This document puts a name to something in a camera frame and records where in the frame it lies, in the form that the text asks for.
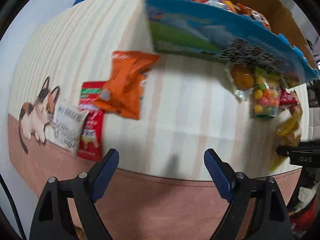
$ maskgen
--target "cardboard box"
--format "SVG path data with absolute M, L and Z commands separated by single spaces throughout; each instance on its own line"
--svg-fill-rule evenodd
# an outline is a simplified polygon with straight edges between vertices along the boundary
M 215 61 L 259 65 L 286 87 L 318 77 L 306 39 L 279 0 L 231 0 L 262 13 L 258 21 L 191 0 L 146 0 L 154 49 Z

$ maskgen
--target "cat tail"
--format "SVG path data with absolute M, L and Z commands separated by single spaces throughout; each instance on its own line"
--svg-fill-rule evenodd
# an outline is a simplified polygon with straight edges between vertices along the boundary
M 18 126 L 19 126 L 19 138 L 20 138 L 20 143 L 21 143 L 21 146 L 24 150 L 24 152 L 26 154 L 28 154 L 28 148 L 26 147 L 26 145 L 24 144 L 23 140 L 22 140 L 22 137 L 21 137 L 21 119 L 22 117 L 24 116 L 24 113 L 23 113 L 24 109 L 22 108 L 21 109 L 21 112 L 20 112 L 20 116 L 19 116 L 19 123 L 18 123 Z

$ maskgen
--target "cat head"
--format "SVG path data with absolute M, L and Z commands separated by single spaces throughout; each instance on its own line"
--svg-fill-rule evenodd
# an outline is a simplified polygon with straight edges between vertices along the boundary
M 49 81 L 50 78 L 47 77 L 35 102 L 35 110 L 44 124 L 52 121 L 54 106 L 60 92 L 58 86 L 50 92 Z

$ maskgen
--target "blue gripper pad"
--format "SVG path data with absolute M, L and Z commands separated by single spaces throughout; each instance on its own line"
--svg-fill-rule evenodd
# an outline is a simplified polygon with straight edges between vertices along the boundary
M 107 161 L 104 163 L 104 160 L 102 160 L 103 167 L 100 170 L 100 173 L 96 177 L 94 183 L 93 183 L 93 192 L 91 195 L 91 200 L 93 203 L 96 203 L 96 201 L 103 197 L 103 194 L 105 193 L 109 182 L 113 176 L 113 174 L 116 171 L 116 168 L 119 164 L 119 153 L 117 150 L 112 149 L 113 152 L 110 153 L 110 156 L 108 158 L 108 154 L 105 156 L 105 158 L 108 158 Z
M 210 151 L 213 151 L 213 154 L 216 155 L 216 160 L 213 158 Z M 220 167 L 220 165 L 222 164 L 223 162 L 220 160 L 213 149 L 208 149 L 204 152 L 204 165 L 206 166 L 214 184 L 216 185 L 221 198 L 226 199 L 230 203 L 233 200 L 231 189 L 234 187 L 234 185 L 232 185 L 232 183 L 228 180 L 227 176 L 222 171 Z

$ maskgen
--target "black cable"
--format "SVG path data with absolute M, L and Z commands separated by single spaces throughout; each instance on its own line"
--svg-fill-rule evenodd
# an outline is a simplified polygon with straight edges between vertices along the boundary
M 17 222 L 21 237 L 22 237 L 23 240 L 27 240 L 26 235 L 25 235 L 25 233 L 23 231 L 23 227 L 22 227 L 22 224 L 21 224 L 21 221 L 20 221 L 20 217 L 19 217 L 16 205 L 14 204 L 14 201 L 12 199 L 10 191 L 9 191 L 7 185 L 5 184 L 5 182 L 4 182 L 4 180 L 3 180 L 2 176 L 1 176 L 1 173 L 0 173 L 0 184 L 1 184 L 5 194 L 7 195 L 8 200 L 10 202 L 10 205 L 11 205 L 11 208 L 12 208 L 12 212 L 13 212 L 14 217 L 16 219 L 16 222 Z

